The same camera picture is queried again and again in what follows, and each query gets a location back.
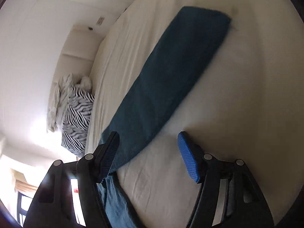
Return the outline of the zebra print pillow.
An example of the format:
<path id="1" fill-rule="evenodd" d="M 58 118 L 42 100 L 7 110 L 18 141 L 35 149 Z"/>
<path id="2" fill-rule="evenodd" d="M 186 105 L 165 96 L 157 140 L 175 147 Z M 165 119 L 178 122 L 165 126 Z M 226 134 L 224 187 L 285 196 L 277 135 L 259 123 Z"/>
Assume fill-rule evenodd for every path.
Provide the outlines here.
<path id="1" fill-rule="evenodd" d="M 61 146 L 79 158 L 85 154 L 94 99 L 90 92 L 71 86 L 63 116 Z"/>

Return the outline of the window with dark frame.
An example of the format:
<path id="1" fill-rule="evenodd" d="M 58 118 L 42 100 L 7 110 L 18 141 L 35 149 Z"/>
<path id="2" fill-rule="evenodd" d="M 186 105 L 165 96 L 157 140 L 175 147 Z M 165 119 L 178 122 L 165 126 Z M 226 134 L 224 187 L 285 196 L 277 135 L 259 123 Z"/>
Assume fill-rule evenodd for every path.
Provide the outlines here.
<path id="1" fill-rule="evenodd" d="M 27 212 L 32 203 L 34 193 L 24 194 L 17 192 L 17 222 L 23 227 Z"/>

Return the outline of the beige padded headboard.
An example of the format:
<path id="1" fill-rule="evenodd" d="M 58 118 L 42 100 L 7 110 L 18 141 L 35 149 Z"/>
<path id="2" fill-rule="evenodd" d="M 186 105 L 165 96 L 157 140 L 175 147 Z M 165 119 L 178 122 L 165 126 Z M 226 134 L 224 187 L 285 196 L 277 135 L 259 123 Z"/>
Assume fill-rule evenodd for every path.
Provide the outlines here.
<path id="1" fill-rule="evenodd" d="M 64 75 L 88 76 L 103 39 L 89 26 L 73 25 L 62 47 L 50 91 Z"/>

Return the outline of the wall light switch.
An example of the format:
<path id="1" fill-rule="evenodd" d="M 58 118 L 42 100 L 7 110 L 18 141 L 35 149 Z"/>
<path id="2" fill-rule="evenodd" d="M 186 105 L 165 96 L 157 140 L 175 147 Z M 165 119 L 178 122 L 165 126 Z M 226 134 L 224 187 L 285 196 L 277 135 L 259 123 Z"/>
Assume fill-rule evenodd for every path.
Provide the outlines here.
<path id="1" fill-rule="evenodd" d="M 103 21 L 104 21 L 104 17 L 100 17 L 99 19 L 98 19 L 98 21 L 96 22 L 96 24 L 98 25 L 98 26 L 101 26 L 101 24 L 103 23 Z"/>

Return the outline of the dark teal knit sweater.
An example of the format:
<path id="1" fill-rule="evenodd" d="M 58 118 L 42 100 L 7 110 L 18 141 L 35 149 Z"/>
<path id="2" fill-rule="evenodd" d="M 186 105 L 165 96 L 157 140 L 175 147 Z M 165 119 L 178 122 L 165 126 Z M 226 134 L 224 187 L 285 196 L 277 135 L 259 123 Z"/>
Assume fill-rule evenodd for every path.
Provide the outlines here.
<path id="1" fill-rule="evenodd" d="M 182 7 L 101 133 L 101 143 L 113 131 L 120 136 L 109 175 L 99 186 L 113 227 L 143 226 L 116 171 L 139 154 L 168 122 L 223 43 L 230 22 L 230 17 L 220 11 Z"/>

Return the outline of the crumpled white cloth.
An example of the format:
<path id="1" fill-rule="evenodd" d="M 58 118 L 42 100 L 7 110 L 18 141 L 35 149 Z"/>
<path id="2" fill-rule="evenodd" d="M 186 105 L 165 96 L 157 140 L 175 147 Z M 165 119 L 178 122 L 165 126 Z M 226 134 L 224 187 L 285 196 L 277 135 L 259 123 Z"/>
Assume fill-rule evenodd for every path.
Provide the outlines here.
<path id="1" fill-rule="evenodd" d="M 51 93 L 47 108 L 47 130 L 56 132 L 62 130 L 63 117 L 71 93 L 71 87 L 84 89 L 91 93 L 92 81 L 88 76 L 66 74 L 51 86 Z"/>

